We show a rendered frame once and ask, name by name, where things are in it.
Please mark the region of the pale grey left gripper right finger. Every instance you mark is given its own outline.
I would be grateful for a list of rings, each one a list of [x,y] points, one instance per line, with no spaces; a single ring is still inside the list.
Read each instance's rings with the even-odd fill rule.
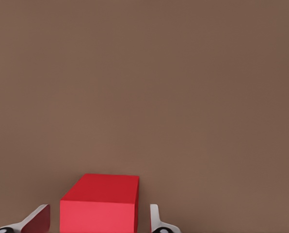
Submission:
[[[150,204],[150,233],[181,233],[181,230],[175,225],[161,221],[158,205]]]

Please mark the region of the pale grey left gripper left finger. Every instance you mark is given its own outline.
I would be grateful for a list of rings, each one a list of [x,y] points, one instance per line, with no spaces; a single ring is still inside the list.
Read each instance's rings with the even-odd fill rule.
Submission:
[[[50,205],[42,204],[21,222],[0,227],[0,233],[49,233]]]

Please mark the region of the red wooden cube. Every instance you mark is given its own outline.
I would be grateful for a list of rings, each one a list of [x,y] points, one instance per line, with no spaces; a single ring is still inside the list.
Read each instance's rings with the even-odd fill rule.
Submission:
[[[60,233],[137,233],[139,181],[84,174],[60,200]]]

